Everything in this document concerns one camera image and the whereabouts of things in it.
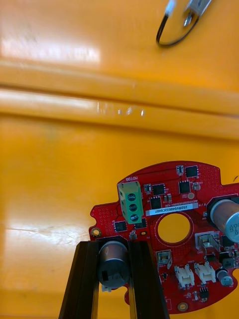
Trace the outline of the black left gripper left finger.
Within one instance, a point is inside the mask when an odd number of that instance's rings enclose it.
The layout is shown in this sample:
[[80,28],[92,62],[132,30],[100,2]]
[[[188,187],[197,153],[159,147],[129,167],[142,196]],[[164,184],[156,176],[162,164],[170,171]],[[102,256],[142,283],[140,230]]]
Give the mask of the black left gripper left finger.
[[60,319],[98,317],[99,280],[97,277],[99,243],[82,241],[75,250]]

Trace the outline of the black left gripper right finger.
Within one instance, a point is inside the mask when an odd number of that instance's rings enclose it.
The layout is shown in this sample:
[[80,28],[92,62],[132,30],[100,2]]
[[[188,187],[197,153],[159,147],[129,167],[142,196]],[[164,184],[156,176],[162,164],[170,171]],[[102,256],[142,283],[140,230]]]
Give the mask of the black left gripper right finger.
[[168,319],[169,313],[151,245],[128,244],[131,277],[128,284],[130,318]]

